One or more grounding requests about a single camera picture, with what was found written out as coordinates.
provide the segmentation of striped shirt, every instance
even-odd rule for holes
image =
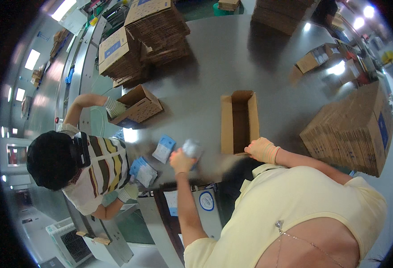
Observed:
[[[61,124],[58,131],[74,136],[79,129]],[[76,184],[63,189],[65,196],[83,215],[95,212],[105,194],[122,189],[129,180],[123,141],[88,135],[88,143],[91,165],[83,169]]]

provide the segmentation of green bin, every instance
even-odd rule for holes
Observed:
[[[226,11],[219,9],[219,3],[215,3],[213,5],[213,11],[215,16],[226,16],[226,15],[233,15],[233,11]]]

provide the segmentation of yellow shirt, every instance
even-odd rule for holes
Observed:
[[[255,267],[279,237],[277,220],[284,220],[286,232],[318,217],[343,223],[356,238],[362,260],[384,225],[386,201],[362,177],[341,185],[317,169],[269,164],[253,170],[253,175],[257,175],[253,181],[244,181],[219,241],[198,239],[185,249],[186,268]]]

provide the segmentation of striped glove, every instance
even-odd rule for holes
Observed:
[[[123,202],[126,203],[129,199],[137,200],[139,195],[139,189],[135,184],[127,183],[122,190],[118,193],[118,198]]]
[[[275,157],[277,156],[279,148],[279,146],[275,147],[274,143],[270,142],[268,139],[259,138],[245,147],[244,152],[251,154],[251,158],[257,161],[275,164]]]
[[[112,119],[122,114],[127,109],[125,104],[120,103],[119,101],[110,97],[107,98],[107,101],[104,103],[103,107],[107,110],[108,115],[110,115]]]

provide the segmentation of metal table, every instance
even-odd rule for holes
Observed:
[[[198,140],[204,154],[191,172],[195,183],[220,182],[221,95],[235,90],[257,94],[260,135],[277,146],[307,154],[299,133],[325,104],[354,89],[339,89],[324,70],[306,74],[298,85],[289,81],[291,67],[311,49],[334,42],[326,29],[302,22],[292,37],[261,24],[250,15],[232,15],[189,21],[187,40],[193,55],[157,70],[143,86],[157,96],[164,111],[143,122],[144,128],[125,133],[129,164],[143,156],[158,171],[152,188],[174,182],[169,164],[152,153],[167,134],[181,147],[187,138]]]

